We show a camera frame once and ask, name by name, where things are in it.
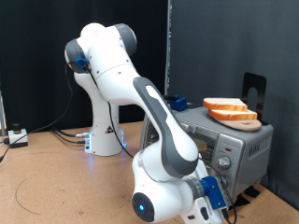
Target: black backdrop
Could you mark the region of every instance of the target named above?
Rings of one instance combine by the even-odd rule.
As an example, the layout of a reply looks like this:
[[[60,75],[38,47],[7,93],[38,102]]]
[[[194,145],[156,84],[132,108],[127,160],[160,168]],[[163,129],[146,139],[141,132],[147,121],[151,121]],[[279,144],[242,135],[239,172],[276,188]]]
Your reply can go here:
[[[1,91],[9,130],[11,123],[18,121],[30,132],[61,116],[70,95],[64,75],[64,47],[91,22],[128,24],[138,42],[131,57],[137,72],[164,91],[167,1],[1,1]],[[68,74],[74,96],[56,126],[92,126],[91,100],[70,69]],[[121,106],[120,122],[143,117],[138,106]]]
[[[262,183],[299,209],[299,1],[172,2],[170,93],[201,104],[241,97],[246,72],[266,77],[274,134]]]

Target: toaster oven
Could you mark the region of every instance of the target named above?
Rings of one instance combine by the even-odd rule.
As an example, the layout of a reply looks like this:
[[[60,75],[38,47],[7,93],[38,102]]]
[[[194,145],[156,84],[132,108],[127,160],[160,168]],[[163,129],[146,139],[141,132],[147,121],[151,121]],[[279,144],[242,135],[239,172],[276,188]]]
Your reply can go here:
[[[218,123],[208,109],[197,107],[173,111],[181,127],[192,138],[202,158],[209,161],[225,178],[234,199],[266,174],[273,127],[263,125],[255,132],[244,132]],[[146,116],[143,122],[140,149],[156,142],[159,136]],[[216,175],[206,167],[209,175]]]

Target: table surface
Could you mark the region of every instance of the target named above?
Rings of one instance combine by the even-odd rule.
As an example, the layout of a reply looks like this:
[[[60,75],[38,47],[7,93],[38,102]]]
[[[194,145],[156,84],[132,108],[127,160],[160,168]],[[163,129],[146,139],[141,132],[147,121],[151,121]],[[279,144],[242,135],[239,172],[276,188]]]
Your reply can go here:
[[[139,150],[142,122],[121,124],[127,150]],[[86,132],[89,128],[68,130]],[[0,146],[3,154],[6,146]],[[131,205],[132,159],[124,152],[99,157],[53,133],[34,133],[29,147],[12,148],[0,163],[1,223],[145,223]],[[261,185],[250,204],[237,207],[237,223],[299,223],[297,210]],[[231,220],[234,214],[230,211]],[[180,217],[165,224],[184,223]]]

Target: blue gripper attachment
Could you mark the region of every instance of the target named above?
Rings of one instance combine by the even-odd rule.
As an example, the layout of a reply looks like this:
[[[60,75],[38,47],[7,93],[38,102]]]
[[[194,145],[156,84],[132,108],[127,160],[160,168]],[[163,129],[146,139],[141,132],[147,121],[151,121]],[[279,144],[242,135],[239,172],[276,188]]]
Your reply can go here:
[[[176,101],[171,100],[170,101],[170,107],[174,110],[177,111],[183,111],[184,109],[186,109],[187,106],[187,97],[183,97],[181,99],[179,99],[179,95],[175,95],[175,97],[177,97],[178,99]]]
[[[218,181],[214,176],[206,176],[200,182],[204,186],[205,195],[209,198],[213,210],[226,206]]]
[[[80,58],[80,57],[77,57],[76,58],[76,65],[77,65],[77,68],[82,72],[82,73],[89,73],[90,70],[89,70],[89,64],[90,62],[86,59],[83,59],[83,58]]]

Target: bread slice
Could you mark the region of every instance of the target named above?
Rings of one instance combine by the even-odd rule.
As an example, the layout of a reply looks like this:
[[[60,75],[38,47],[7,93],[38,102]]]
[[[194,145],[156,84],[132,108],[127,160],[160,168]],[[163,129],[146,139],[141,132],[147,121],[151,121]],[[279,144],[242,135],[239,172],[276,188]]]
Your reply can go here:
[[[230,110],[209,110],[208,114],[214,119],[237,120],[237,119],[257,119],[258,114],[247,110],[244,111],[230,111]]]
[[[203,106],[208,109],[233,110],[244,112],[246,112],[249,108],[240,99],[236,98],[205,98]]]

